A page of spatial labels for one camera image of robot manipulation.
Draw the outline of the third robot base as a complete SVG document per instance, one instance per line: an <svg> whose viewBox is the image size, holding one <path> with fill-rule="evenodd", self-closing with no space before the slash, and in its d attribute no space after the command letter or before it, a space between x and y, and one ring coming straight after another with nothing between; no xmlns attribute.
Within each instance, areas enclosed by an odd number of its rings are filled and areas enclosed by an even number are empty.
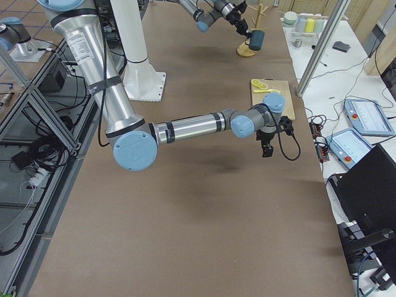
<svg viewBox="0 0 396 297"><path fill-rule="evenodd" d="M16 62L38 62L49 49L48 43L34 40L17 17L1 19L1 46Z"/></svg>

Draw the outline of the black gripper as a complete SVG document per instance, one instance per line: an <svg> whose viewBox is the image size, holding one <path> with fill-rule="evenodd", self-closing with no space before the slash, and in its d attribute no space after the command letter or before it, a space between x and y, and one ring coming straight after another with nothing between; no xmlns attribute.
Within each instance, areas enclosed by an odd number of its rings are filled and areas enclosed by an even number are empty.
<svg viewBox="0 0 396 297"><path fill-rule="evenodd" d="M245 36L246 39L251 38L252 33L249 29L248 23L246 22L245 19L241 18L241 14L236 9L233 9L228 14L228 21L230 24L236 27L240 35Z"/></svg>
<svg viewBox="0 0 396 297"><path fill-rule="evenodd" d="M256 141L260 141L262 145L262 157L270 158L273 155L273 146L270 144L275 137L277 130L272 132L264 132L262 129L256 131Z"/></svg>

